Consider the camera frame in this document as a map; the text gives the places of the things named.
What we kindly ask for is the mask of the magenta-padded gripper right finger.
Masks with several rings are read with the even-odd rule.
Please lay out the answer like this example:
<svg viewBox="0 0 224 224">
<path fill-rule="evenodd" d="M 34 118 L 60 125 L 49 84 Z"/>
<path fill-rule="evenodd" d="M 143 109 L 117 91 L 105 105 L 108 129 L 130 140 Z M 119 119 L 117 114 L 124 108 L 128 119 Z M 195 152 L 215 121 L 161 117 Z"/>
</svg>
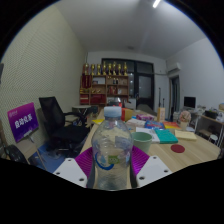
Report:
<svg viewBox="0 0 224 224">
<path fill-rule="evenodd" d="M 136 146 L 133 147 L 130 167 L 130 183 L 133 188 L 143 187 L 171 173 L 158 156 L 149 156 Z"/>
</svg>

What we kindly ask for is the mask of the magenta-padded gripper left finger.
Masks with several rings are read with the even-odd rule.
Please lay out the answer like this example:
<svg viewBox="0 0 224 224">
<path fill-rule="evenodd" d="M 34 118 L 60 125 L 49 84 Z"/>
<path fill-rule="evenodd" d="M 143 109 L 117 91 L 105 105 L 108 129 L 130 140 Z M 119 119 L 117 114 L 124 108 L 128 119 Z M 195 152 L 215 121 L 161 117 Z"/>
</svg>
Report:
<svg viewBox="0 0 224 224">
<path fill-rule="evenodd" d="M 95 167 L 92 148 L 85 150 L 76 158 L 66 158 L 54 171 L 59 176 L 84 188 L 92 188 L 95 182 Z"/>
</svg>

